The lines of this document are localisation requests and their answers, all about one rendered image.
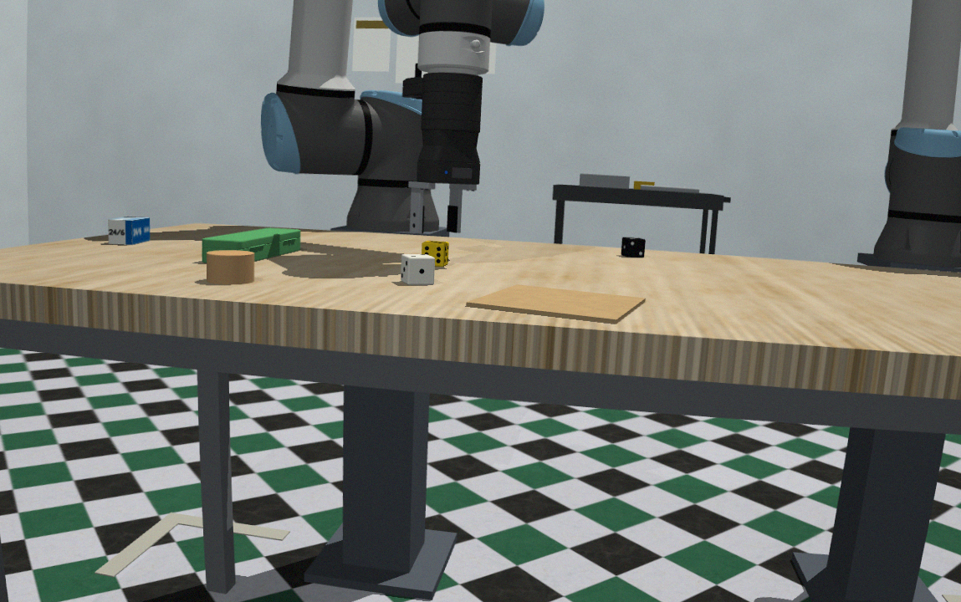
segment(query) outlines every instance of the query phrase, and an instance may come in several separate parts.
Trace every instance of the blue and white box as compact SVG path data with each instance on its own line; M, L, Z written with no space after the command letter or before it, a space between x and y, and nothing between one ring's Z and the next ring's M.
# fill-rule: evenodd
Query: blue and white box
M109 244L137 244L148 241L148 217L117 217L109 220Z

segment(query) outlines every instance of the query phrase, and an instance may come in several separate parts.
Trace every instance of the green box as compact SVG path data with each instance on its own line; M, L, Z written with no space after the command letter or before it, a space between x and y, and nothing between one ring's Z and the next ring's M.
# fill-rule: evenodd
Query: green box
M252 251L254 262L301 249L301 230L259 228L232 235L202 238L202 263L209 251Z

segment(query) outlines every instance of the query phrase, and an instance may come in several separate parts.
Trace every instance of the metal table frame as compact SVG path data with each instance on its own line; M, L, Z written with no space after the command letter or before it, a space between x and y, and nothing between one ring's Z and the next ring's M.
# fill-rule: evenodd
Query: metal table frame
M565 202L611 202L617 205L646 205L649 207L675 207L702 209L703 228L699 233L699 252L706 252L707 213L710 218L710 254L714 255L714 240L718 237L718 211L728 196L689 193L689 191L642 191L636 188L605 188L599 186L571 186L555 184L552 198L557 201L554 210L554 242L561 244L561 229L565 222Z
M469 365L3 319L0 347L197 370L210 591L235 583L227 375L252 374L346 386L343 524L350 529L317 556L309 582L433 597L432 580L453 541L453 533L423 529L427 397L439 392L849 426L831 552L796 554L797 574L818 601L935 601L918 569L944 434L961 434L961 400ZM0 602L6 599L0 534Z

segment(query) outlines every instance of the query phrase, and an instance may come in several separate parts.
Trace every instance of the background table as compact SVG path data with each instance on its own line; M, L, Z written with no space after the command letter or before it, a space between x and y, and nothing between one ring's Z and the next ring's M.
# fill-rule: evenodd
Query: background table
M703 225L699 230L699 252L707 245L707 213L710 213L710 254L714 255L714 241L718 237L718 211L729 202L728 196L691 193L690 191L651 191L638 188L606 188L599 186L571 186L555 184L552 198L557 201L554 210L554 242L561 244L561 228L565 222L565 202L613 202L617 205L646 205L649 207L676 207L702 209Z
M345 385L350 529L311 582L431 598L452 541L423 528L438 392L848 426L831 553L797 554L797 573L817 599L932 598L917 574L943 434L961 434L961 275L454 237L437 284L412 287L397 281L419 237L304 230L254 283L206 284L202 237L239 229L0 250L0 347L197 370L209 590L234 584L242 373ZM617 324L465 306L518 284L647 300Z

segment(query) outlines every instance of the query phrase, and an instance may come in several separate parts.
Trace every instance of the tiled floor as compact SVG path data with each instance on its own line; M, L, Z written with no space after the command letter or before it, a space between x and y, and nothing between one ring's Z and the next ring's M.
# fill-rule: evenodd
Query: tiled floor
M231 382L237 599L386 601L304 584L342 519L342 391ZM105 561L200 517L192 370L0 349L0 517L11 602L190 602L201 530L116 578ZM828 551L847 429L433 396L427 528L457 531L437 602L802 597L795 551ZM921 578L961 594L961 436L945 445Z

